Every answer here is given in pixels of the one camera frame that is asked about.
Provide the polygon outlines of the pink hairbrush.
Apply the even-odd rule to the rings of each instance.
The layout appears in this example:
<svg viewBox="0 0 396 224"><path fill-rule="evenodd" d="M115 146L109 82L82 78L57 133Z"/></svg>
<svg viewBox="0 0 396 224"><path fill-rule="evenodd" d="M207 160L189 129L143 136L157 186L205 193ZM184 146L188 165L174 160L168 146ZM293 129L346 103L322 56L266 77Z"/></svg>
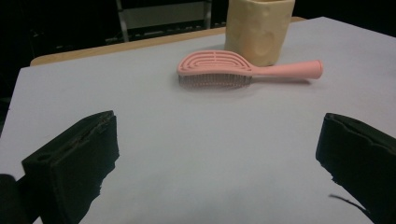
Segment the pink hairbrush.
<svg viewBox="0 0 396 224"><path fill-rule="evenodd" d="M199 50L177 66L178 82L187 88L245 87L254 77L318 79L323 73L320 60L259 67L228 50Z"/></svg>

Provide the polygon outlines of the white table sheet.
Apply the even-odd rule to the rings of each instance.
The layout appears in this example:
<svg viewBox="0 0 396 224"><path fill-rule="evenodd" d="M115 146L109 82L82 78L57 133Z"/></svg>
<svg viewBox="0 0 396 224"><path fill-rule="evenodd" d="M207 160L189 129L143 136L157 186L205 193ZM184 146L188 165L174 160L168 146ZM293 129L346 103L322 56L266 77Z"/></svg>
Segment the white table sheet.
<svg viewBox="0 0 396 224"><path fill-rule="evenodd" d="M317 80L184 89L178 62L222 35L24 68L0 136L0 174L89 115L111 110L120 155L83 224L371 224L315 153L328 112L396 137L396 38L294 22L281 62Z"/></svg>

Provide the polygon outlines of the cream yellow cup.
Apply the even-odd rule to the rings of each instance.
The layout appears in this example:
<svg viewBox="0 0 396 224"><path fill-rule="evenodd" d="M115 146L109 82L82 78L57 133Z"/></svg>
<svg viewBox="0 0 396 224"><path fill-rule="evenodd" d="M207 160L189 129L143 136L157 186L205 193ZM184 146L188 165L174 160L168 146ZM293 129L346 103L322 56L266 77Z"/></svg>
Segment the cream yellow cup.
<svg viewBox="0 0 396 224"><path fill-rule="evenodd" d="M295 0L229 0L224 49L256 66L275 64Z"/></svg>

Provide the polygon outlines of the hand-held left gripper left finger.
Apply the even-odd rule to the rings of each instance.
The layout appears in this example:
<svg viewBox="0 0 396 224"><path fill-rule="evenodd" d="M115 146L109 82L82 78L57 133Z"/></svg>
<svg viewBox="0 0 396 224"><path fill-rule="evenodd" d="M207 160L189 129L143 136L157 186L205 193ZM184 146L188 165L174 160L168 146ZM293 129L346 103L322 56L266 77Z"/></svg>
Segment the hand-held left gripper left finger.
<svg viewBox="0 0 396 224"><path fill-rule="evenodd" d="M28 217L78 224L120 156L112 111L81 119L22 161Z"/></svg>

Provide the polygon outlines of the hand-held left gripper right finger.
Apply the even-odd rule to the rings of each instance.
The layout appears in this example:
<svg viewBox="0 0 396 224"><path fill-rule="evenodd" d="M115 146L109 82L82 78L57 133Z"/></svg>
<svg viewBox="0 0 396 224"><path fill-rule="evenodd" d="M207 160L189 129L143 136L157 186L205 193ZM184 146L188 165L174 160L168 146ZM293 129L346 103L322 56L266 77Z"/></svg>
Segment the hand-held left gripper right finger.
<svg viewBox="0 0 396 224"><path fill-rule="evenodd" d="M316 159L374 224L396 224L396 138L357 119L328 113Z"/></svg>

